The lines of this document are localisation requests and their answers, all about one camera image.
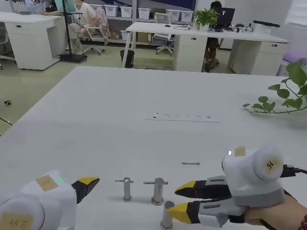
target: floor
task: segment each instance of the floor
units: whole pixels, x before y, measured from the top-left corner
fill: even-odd
[[[88,58],[81,64],[58,62],[45,71],[20,70],[11,61],[2,61],[3,70],[0,70],[0,97],[12,101],[11,106],[0,104],[0,117],[15,123],[49,90],[51,90],[63,77],[77,65],[119,67],[122,46],[107,46],[106,52],[98,56],[90,50]],[[219,50],[217,58],[220,66],[212,72],[223,73],[229,58],[228,51]],[[153,47],[138,46],[134,59],[136,69],[164,68],[171,69],[172,59],[167,52],[155,54]],[[0,121],[0,135],[10,126]]]

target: table surface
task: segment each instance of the table surface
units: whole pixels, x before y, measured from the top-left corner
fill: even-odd
[[[99,176],[78,205],[75,230],[159,230],[163,206],[151,204],[153,181],[162,177],[165,200],[190,180],[223,174],[229,148],[271,145],[285,162],[307,168],[307,128],[292,115],[253,115],[242,104],[271,96],[282,78],[143,69],[77,67],[0,138],[0,194],[58,169],[73,183]],[[220,123],[146,120],[154,113],[210,115]],[[199,161],[200,166],[181,165]],[[123,183],[130,177],[132,201]],[[285,189],[307,205],[307,177],[283,179]],[[174,230],[213,230],[174,221]],[[227,223],[227,230],[258,230]]]
[[[36,23],[41,21],[52,21],[58,18],[58,16],[49,15],[21,15],[12,12],[0,12],[0,22],[2,23]]]
[[[203,32],[197,30],[181,30],[177,28],[178,25],[171,25],[171,27],[165,27],[165,24],[135,22],[134,24],[129,26],[126,29],[126,31],[161,33],[161,34],[172,34],[172,35],[206,36],[206,37],[216,37],[216,38],[225,38],[225,39],[229,38],[237,40],[261,41],[261,42],[288,43],[288,41],[285,39],[265,34],[235,33],[235,32]]]

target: metal peg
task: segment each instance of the metal peg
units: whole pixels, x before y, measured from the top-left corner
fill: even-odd
[[[166,201],[164,204],[163,219],[160,223],[163,230],[171,230],[173,228],[173,218],[168,215],[167,210],[174,206],[175,204],[172,201]]]
[[[144,181],[144,184],[154,184],[152,203],[154,205],[163,204],[163,185],[168,184],[167,181],[164,181],[162,178],[156,178],[154,182]]]
[[[123,200],[125,202],[129,202],[132,199],[131,193],[130,193],[130,183],[133,183],[134,181],[130,180],[129,177],[125,177],[124,180],[115,180],[116,182],[124,182],[124,197]]]

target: desk drawer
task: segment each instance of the desk drawer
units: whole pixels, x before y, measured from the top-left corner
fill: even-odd
[[[259,52],[270,54],[283,54],[288,48],[288,44],[278,42],[262,42]]]
[[[23,24],[23,23],[6,23],[5,24],[6,30],[9,34],[16,34],[16,35],[32,35],[32,26],[30,23]]]
[[[180,36],[181,46],[195,46],[197,44],[207,44],[207,37],[199,36]]]

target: white table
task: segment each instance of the white table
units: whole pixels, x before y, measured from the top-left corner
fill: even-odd
[[[44,70],[59,61],[66,47],[63,17],[0,12],[20,69]]]
[[[178,29],[178,25],[136,22],[129,26],[125,53],[132,40],[135,48],[136,32],[176,35],[173,66],[177,71],[201,72],[208,37],[234,39],[229,67],[236,73],[255,75],[276,75],[288,41],[265,34],[235,32],[203,32],[194,29]]]
[[[278,147],[285,162],[306,166],[306,129],[287,119],[255,116],[241,105],[259,95],[276,77],[174,71],[77,67],[0,137],[0,194],[59,169],[69,182],[101,178],[78,205],[75,230],[159,230],[163,207],[151,203],[153,185],[162,177],[165,200],[187,181],[223,174],[221,161],[235,145]],[[209,114],[220,123],[145,120],[155,112]],[[181,165],[199,161],[200,166]],[[130,177],[132,201],[123,183]],[[283,179],[285,188],[307,205],[307,177]],[[213,230],[174,222],[174,230]],[[227,224],[227,230],[259,227]]]

